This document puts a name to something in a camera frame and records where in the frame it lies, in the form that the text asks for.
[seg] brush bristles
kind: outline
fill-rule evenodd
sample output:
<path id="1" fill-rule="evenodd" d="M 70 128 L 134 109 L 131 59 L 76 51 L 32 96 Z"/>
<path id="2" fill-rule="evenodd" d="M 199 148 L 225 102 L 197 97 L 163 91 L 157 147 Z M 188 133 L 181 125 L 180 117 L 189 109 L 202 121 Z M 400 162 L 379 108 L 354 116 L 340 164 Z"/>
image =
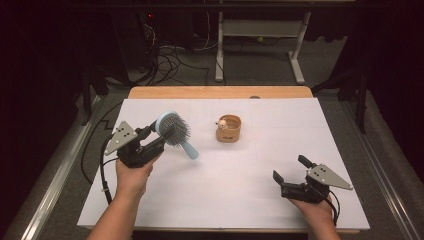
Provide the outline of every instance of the brush bristles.
<path id="1" fill-rule="evenodd" d="M 190 126 L 178 114 L 171 113 L 159 123 L 159 132 L 167 132 L 172 125 L 175 127 L 175 133 L 166 140 L 166 143 L 174 147 L 181 147 L 181 144 L 188 142 L 190 138 Z"/>

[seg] wooden ring holder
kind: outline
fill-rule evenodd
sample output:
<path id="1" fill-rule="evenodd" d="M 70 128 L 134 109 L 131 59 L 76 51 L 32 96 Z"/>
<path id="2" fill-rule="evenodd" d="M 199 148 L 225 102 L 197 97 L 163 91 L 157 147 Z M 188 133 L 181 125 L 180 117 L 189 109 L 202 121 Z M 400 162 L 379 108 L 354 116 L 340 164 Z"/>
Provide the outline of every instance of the wooden ring holder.
<path id="1" fill-rule="evenodd" d="M 224 115 L 219 120 L 224 118 L 228 128 L 218 127 L 216 129 L 216 139 L 224 143 L 237 142 L 240 137 L 241 119 L 235 115 Z"/>

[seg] metal stand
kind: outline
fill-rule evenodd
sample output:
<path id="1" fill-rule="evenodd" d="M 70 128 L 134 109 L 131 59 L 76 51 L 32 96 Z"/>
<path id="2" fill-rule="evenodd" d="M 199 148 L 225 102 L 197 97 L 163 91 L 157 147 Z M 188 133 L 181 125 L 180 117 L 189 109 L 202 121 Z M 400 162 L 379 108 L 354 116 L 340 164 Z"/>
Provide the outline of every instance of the metal stand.
<path id="1" fill-rule="evenodd" d="M 215 80 L 217 82 L 224 80 L 224 52 L 222 50 L 224 36 L 296 37 L 295 50 L 290 51 L 288 56 L 296 82 L 300 85 L 305 84 L 297 57 L 309 24 L 310 16 L 310 12 L 305 13 L 303 21 L 224 20 L 224 14 L 220 12 Z"/>

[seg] metal rail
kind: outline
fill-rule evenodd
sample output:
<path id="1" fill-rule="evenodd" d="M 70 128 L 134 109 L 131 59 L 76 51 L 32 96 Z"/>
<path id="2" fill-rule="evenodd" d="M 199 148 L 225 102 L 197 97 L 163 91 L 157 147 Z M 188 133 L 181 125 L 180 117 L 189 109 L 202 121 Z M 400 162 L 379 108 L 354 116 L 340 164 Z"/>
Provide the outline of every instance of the metal rail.
<path id="1" fill-rule="evenodd" d="M 111 12 L 111 11 L 209 11 L 209 12 L 243 12 L 243 11 L 281 11 L 281 10 L 386 10 L 393 6 L 387 3 L 358 4 L 355 2 L 287 2 L 287 3 L 216 3 L 216 4 L 115 4 L 115 3 L 66 3 L 67 7 L 79 11 Z"/>
<path id="2" fill-rule="evenodd" d="M 100 98 L 97 96 L 93 100 L 93 105 L 100 102 Z M 34 213 L 27 229 L 25 230 L 22 240 L 35 240 L 38 238 L 44 224 L 47 222 L 50 213 L 52 212 L 54 206 L 56 205 L 57 200 L 59 199 L 60 193 L 68 179 L 69 173 L 72 170 L 72 166 L 77 159 L 77 155 L 80 152 L 82 144 L 92 126 L 93 118 L 98 114 L 100 106 L 96 107 L 96 110 L 91 117 L 91 120 L 79 130 L 75 144 L 72 146 L 68 154 L 62 160 L 62 163 L 59 166 L 53 180 L 50 183 L 49 188 L 44 194 L 43 199 L 41 200 L 37 210 Z"/>
<path id="3" fill-rule="evenodd" d="M 358 135 L 366 154 L 368 155 L 368 164 L 373 173 L 377 184 L 379 185 L 386 201 L 389 206 L 392 214 L 399 225 L 400 230 L 402 231 L 403 236 L 407 240 L 420 240 L 421 237 L 417 232 L 414 224 L 409 218 L 408 213 L 404 207 L 402 199 L 397 194 L 393 185 L 391 184 L 386 172 L 384 171 L 383 166 L 380 164 L 380 160 L 377 154 L 371 147 L 370 142 L 365 134 L 362 134 L 360 129 L 356 125 L 355 113 L 353 112 L 352 107 L 348 102 L 341 102 L 342 109 L 345 111 L 346 115 L 349 117 L 350 122 L 352 123 L 353 128 L 355 129 L 356 134 Z"/>

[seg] hairbrush handle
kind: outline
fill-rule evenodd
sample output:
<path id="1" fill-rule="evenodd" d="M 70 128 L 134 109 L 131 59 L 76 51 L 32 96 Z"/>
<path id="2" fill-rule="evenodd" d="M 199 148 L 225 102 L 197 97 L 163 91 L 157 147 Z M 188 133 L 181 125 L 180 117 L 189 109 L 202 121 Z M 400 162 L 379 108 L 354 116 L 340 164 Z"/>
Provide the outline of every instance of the hairbrush handle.
<path id="1" fill-rule="evenodd" d="M 190 143 L 185 142 L 183 144 L 181 144 L 181 146 L 184 148 L 184 151 L 187 153 L 187 155 L 191 158 L 191 159 L 196 159 L 197 157 L 199 157 L 199 152 L 197 152 L 197 150 L 191 146 Z"/>

